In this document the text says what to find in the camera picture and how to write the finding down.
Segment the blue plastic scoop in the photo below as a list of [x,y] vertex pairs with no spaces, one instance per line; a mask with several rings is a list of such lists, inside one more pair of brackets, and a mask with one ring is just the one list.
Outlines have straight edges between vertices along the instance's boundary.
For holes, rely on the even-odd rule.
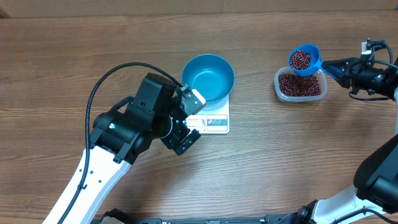
[[337,80],[334,75],[322,68],[321,53],[315,44],[304,44],[296,47],[290,53],[288,63],[292,71],[301,77],[309,77],[321,70]]

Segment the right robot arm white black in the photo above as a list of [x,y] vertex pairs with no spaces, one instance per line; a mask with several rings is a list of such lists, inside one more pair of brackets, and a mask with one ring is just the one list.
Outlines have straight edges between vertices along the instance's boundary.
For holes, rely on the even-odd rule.
[[[322,69],[351,95],[359,90],[379,94],[382,100],[397,100],[397,64],[386,70],[374,68],[377,60],[365,57],[329,60]],[[324,200],[314,200],[281,223],[353,223],[370,215],[384,219],[397,212],[397,137],[392,137],[366,158],[355,173],[353,184]]]

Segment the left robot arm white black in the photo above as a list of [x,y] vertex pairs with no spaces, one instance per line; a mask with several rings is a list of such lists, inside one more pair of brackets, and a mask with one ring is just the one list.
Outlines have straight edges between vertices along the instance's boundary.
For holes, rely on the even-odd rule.
[[184,120],[205,105],[196,89],[148,73],[136,96],[126,97],[95,119],[90,147],[83,151],[89,158],[81,158],[44,222],[90,223],[111,189],[153,140],[160,139],[181,155],[200,137]]

